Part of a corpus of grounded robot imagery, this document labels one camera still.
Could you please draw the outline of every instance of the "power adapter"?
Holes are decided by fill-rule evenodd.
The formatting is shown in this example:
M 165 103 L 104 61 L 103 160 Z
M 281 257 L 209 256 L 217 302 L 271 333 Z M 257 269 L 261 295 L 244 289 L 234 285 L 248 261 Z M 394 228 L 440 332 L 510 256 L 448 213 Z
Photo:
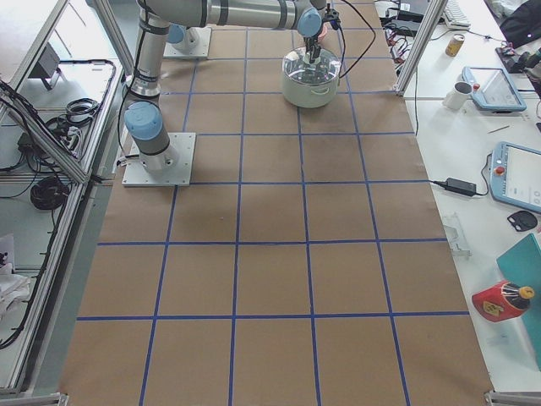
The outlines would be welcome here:
M 459 195 L 465 195 L 472 197 L 478 195 L 477 185 L 470 182 L 464 182 L 463 180 L 447 178 L 445 182 L 440 181 L 430 181 L 433 184 L 441 186 L 445 190 L 449 190 L 453 193 L 458 193 Z
M 17 141 L 17 146 L 19 151 L 23 153 L 32 152 L 34 150 L 34 143 L 32 142 L 32 139 L 28 133 L 23 133 L 20 136 L 19 140 Z

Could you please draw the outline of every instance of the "glass lid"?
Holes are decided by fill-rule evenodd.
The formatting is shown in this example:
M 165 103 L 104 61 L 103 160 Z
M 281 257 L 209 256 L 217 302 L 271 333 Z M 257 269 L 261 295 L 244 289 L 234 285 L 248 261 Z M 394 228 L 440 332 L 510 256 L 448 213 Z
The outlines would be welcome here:
M 289 79 L 305 85 L 323 85 L 340 74 L 340 59 L 332 52 L 321 49 L 317 63 L 304 62 L 306 48 L 297 48 L 283 59 L 282 70 Z

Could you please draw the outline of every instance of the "teal box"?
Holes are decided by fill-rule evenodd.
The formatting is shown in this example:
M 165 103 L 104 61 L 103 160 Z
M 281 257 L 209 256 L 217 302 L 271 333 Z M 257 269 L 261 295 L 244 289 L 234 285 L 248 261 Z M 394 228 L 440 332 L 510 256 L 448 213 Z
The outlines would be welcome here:
M 541 249 L 532 233 L 500 256 L 496 262 L 505 279 L 518 286 L 531 286 L 535 296 L 522 321 L 530 336 L 541 370 Z

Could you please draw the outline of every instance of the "table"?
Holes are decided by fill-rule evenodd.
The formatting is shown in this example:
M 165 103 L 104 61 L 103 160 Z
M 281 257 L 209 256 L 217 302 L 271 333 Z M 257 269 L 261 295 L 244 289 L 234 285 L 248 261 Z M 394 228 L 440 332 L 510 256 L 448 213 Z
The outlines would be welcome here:
M 462 11 L 472 22 L 471 31 L 503 39 L 497 24 L 482 0 L 460 2 Z M 433 37 L 445 32 L 438 27 Z M 418 99 L 415 101 L 414 80 L 405 97 L 413 125 L 418 112 L 418 143 L 431 180 L 459 178 L 477 184 L 478 192 L 486 187 L 481 168 L 486 156 L 502 140 L 541 149 L 541 134 L 535 123 L 538 97 L 523 93 L 527 110 L 516 115 L 494 115 L 480 112 L 472 101 L 459 111 L 441 104 L 464 66 L 500 66 L 494 49 L 499 42 L 466 34 L 466 41 L 455 58 L 444 50 L 452 32 L 431 41 L 418 66 Z M 519 89 L 531 89 L 524 75 L 514 75 Z M 509 125 L 509 128 L 489 133 Z M 469 244 L 472 256 L 455 257 L 456 269 L 468 301 L 484 360 L 496 391 L 539 392 L 541 372 L 521 319 L 502 323 L 486 321 L 472 306 L 471 295 L 502 279 L 496 258 L 506 252 L 525 234 L 509 226 L 507 216 L 519 209 L 485 197 L 466 198 L 434 186 L 434 197 L 442 216 L 456 214 Z

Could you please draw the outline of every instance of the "pot handle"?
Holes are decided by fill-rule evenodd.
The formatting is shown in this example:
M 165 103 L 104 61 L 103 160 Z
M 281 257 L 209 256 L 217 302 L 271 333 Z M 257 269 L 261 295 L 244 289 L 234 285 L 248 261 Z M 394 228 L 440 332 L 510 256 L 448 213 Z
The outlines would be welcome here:
M 317 96 L 324 96 L 327 93 L 329 93 L 329 90 L 330 90 L 330 88 L 327 87 L 324 91 L 311 91 L 311 92 L 314 93 Z

